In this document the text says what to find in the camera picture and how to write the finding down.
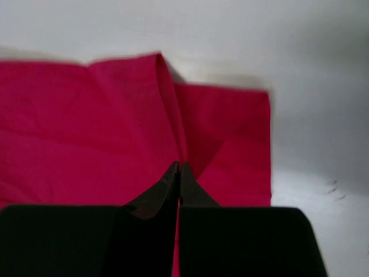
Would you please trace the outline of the red t shirt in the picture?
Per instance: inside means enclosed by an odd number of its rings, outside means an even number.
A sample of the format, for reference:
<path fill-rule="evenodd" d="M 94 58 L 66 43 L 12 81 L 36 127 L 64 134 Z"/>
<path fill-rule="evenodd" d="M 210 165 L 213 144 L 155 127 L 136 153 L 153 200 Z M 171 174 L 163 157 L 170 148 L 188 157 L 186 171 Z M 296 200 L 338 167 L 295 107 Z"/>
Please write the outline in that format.
<path fill-rule="evenodd" d="M 122 205 L 174 161 L 221 205 L 270 205 L 268 93 L 178 83 L 161 54 L 1 62 L 2 207 Z"/>

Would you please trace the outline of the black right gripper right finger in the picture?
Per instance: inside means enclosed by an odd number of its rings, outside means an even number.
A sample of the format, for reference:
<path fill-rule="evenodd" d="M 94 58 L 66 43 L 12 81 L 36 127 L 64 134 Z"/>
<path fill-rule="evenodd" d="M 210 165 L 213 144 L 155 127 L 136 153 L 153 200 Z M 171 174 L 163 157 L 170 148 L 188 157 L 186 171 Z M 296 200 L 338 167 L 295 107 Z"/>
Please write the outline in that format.
<path fill-rule="evenodd" d="M 312 225 L 291 207 L 223 207 L 182 167 L 180 276 L 327 276 Z"/>

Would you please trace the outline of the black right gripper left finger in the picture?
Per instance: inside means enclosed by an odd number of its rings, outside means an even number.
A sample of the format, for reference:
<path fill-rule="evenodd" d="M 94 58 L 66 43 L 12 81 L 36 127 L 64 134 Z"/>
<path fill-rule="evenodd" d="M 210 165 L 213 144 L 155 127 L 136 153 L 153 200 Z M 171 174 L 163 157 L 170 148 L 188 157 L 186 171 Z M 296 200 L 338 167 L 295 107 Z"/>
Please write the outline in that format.
<path fill-rule="evenodd" d="M 171 276 L 179 163 L 125 205 L 10 205 L 2 276 Z"/>

